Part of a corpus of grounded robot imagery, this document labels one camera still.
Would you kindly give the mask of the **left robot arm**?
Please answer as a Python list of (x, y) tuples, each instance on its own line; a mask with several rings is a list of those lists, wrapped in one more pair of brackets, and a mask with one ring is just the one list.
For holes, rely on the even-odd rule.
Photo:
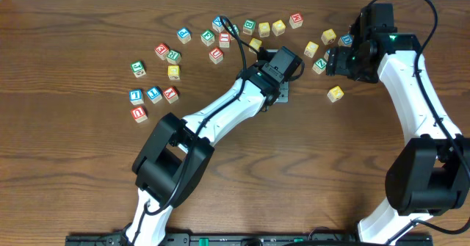
[(297, 79), (304, 62), (286, 47), (261, 49), (233, 86), (204, 109), (183, 118), (162, 117), (137, 155), (138, 204), (123, 245), (159, 245), (172, 210), (199, 184), (215, 145), (234, 127), (282, 98), (283, 85)]

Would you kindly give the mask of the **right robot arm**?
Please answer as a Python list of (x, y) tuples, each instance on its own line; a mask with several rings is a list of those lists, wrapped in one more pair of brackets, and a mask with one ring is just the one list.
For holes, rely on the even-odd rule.
[(330, 50), (326, 74), (382, 82), (405, 141), (386, 173), (386, 197), (359, 221), (358, 238), (394, 245), (417, 224), (464, 204), (469, 191), (469, 139), (442, 107), (417, 37), (397, 31), (392, 4), (365, 6), (350, 34), (351, 46)]

